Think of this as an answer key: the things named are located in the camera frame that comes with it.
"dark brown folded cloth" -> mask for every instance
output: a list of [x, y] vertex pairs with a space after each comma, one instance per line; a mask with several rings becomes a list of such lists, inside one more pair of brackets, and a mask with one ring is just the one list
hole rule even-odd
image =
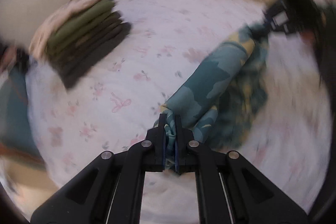
[[59, 73], [62, 82], [66, 89], [72, 88], [77, 81], [85, 75], [85, 73], [94, 66], [97, 62], [107, 56], [116, 46], [118, 46], [124, 38], [129, 34], [131, 24], [126, 22], [120, 24], [117, 28], [118, 33], [116, 36], [109, 40], [101, 39], [100, 43], [95, 44], [94, 48], [90, 48], [85, 56], [74, 59], [66, 70]]
[[[121, 17], [119, 12], [113, 12], [111, 13], [105, 20], [103, 20], [99, 25], [94, 27], [92, 30], [85, 33], [81, 38], [77, 40], [78, 41], [85, 41], [85, 39], [89, 39], [90, 37], [95, 36], [96, 34], [100, 33], [102, 30], [110, 26], [111, 24], [115, 23], [119, 18]], [[76, 43], [69, 43], [68, 46], [66, 46], [64, 49], [62, 49], [60, 52], [57, 52], [55, 54], [49, 54], [49, 61], [50, 62], [57, 62], [61, 56], [64, 54], [67, 54], [67, 52], [73, 50], [76, 47]]]

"pink floral pattern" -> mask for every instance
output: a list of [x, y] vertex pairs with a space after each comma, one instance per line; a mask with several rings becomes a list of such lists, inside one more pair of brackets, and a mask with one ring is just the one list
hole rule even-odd
[[143, 70], [141, 71], [141, 73], [135, 74], [133, 78], [135, 81], [146, 81], [146, 82], [151, 81], [151, 78], [149, 78], [147, 73], [144, 72]]
[[62, 133], [63, 129], [61, 127], [49, 127], [48, 131], [51, 133], [51, 143], [52, 147], [59, 147], [62, 146]]
[[85, 141], [87, 142], [88, 139], [93, 137], [94, 132], [97, 132], [97, 126], [90, 124], [88, 125], [86, 122], [84, 122], [84, 126], [82, 129], [79, 131], [79, 135], [81, 137], [85, 138]]
[[199, 51], [194, 48], [189, 48], [188, 52], [183, 53], [183, 57], [187, 58], [190, 63], [200, 64], [208, 55], [207, 52]]
[[75, 116], [75, 112], [77, 110], [77, 108], [79, 107], [79, 101], [76, 100], [76, 102], [73, 104], [72, 102], [68, 102], [68, 107], [67, 107], [67, 111], [66, 114], [68, 116], [74, 117]]
[[104, 84], [98, 82], [94, 86], [90, 87], [91, 90], [93, 90], [93, 99], [94, 101], [98, 100], [98, 97], [101, 97], [103, 94], [103, 91], [105, 90]]
[[147, 56], [148, 50], [150, 48], [151, 48], [150, 46], [148, 46], [148, 47], [136, 47], [133, 50], [135, 50], [136, 52], [140, 52], [141, 53], [141, 57], [144, 58], [144, 57]]
[[129, 106], [132, 103], [131, 99], [122, 100], [118, 96], [116, 96], [113, 92], [111, 92], [112, 98], [110, 100], [115, 103], [115, 107], [112, 109], [113, 113], [117, 113], [123, 107]]
[[173, 46], [164, 46], [160, 49], [160, 52], [156, 55], [157, 57], [161, 57], [162, 55], [165, 55], [167, 57], [172, 57], [172, 53], [176, 50], [176, 47]]
[[112, 64], [111, 68], [108, 68], [109, 71], [120, 71], [122, 63], [125, 62], [125, 59], [122, 59], [119, 63], [115, 62]]

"bed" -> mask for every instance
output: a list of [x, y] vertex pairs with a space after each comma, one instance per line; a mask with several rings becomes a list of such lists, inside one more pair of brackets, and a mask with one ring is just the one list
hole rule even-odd
[[[74, 89], [48, 64], [33, 64], [29, 119], [50, 178], [61, 187], [104, 150], [143, 140], [159, 106], [228, 35], [260, 21], [262, 9], [252, 0], [118, 0], [132, 31]], [[299, 36], [272, 35], [269, 44], [268, 100], [238, 151], [309, 212], [329, 163], [328, 94]], [[198, 223], [197, 211], [193, 174], [146, 174], [141, 223]]]

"green folded shirt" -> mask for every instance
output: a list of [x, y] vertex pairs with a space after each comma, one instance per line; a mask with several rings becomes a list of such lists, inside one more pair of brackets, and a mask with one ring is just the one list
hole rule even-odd
[[96, 40], [104, 37], [107, 33], [109, 33], [111, 30], [113, 30], [115, 27], [117, 27], [119, 24], [122, 23], [122, 20], [114, 17], [114, 22], [109, 20], [109, 25], [106, 26], [106, 24], [101, 23], [97, 27], [95, 27], [93, 30], [85, 34], [83, 37], [79, 38], [77, 41], [71, 43], [66, 49], [64, 49], [62, 52], [57, 54], [54, 58], [52, 58], [50, 61], [53, 63], [64, 63], [64, 61], [67, 59], [67, 57], [76, 55], [78, 51], [81, 48], [86, 48], [90, 46], [92, 43], [94, 43]]
[[80, 27], [78, 30], [73, 32], [70, 36], [65, 38], [64, 40], [58, 42], [58, 44], [53, 47], [47, 47], [47, 55], [50, 57], [53, 57], [57, 54], [59, 54], [62, 50], [64, 50], [67, 46], [71, 45], [71, 43], [77, 41], [79, 38], [81, 38], [83, 35], [85, 35], [87, 32], [98, 26], [101, 22], [105, 20], [109, 15], [111, 14], [110, 11], [105, 12], [98, 17], [94, 18], [92, 21], [88, 22], [84, 26]]
[[55, 68], [62, 75], [67, 75], [71, 70], [73, 70], [78, 63], [85, 60], [90, 53], [92, 53], [96, 48], [98, 48], [101, 44], [106, 41], [112, 40], [115, 36], [117, 36], [123, 29], [123, 24], [119, 24], [114, 29], [110, 30], [108, 34], [104, 37], [96, 40], [94, 43], [90, 44], [88, 47], [81, 47], [78, 49], [75, 55], [70, 55], [67, 57], [63, 63], [59, 62], [55, 64]]
[[96, 17], [106, 13], [111, 12], [114, 7], [114, 2], [110, 0], [101, 0], [94, 6], [84, 11], [82, 14], [68, 20], [60, 29], [52, 34], [47, 42], [47, 53], [52, 52], [53, 49], [57, 48], [58, 44], [65, 40], [67, 37], [76, 32], [79, 28], [91, 22]]
[[101, 44], [96, 45], [95, 48], [91, 49], [89, 54], [83, 59], [73, 60], [73, 68], [65, 73], [65, 71], [59, 72], [59, 75], [64, 83], [66, 89], [72, 88], [88, 70], [107, 56], [116, 46], [118, 46], [124, 38], [127, 36], [131, 29], [129, 23], [122, 23], [117, 28], [115, 28], [115, 34], [118, 34], [112, 39], [102, 41]]

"teal cloth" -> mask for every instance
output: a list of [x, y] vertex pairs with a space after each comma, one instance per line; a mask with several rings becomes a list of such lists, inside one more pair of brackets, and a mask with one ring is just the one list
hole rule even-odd
[[8, 148], [41, 159], [32, 137], [27, 109], [25, 75], [14, 67], [0, 88], [0, 141]]
[[56, 33], [52, 34], [48, 39], [47, 53], [49, 53], [49, 51], [52, 53], [52, 50], [57, 48], [58, 43], [62, 42], [64, 39], [77, 31], [80, 27], [86, 25], [99, 15], [104, 14], [107, 11], [111, 11], [113, 7], [114, 2], [110, 0], [101, 0], [80, 15], [68, 20]]
[[165, 125], [167, 165], [174, 163], [174, 115], [193, 131], [197, 141], [210, 148], [238, 147], [246, 138], [254, 116], [267, 99], [261, 74], [268, 51], [267, 37], [251, 39], [243, 27], [222, 42], [187, 81], [161, 106]]

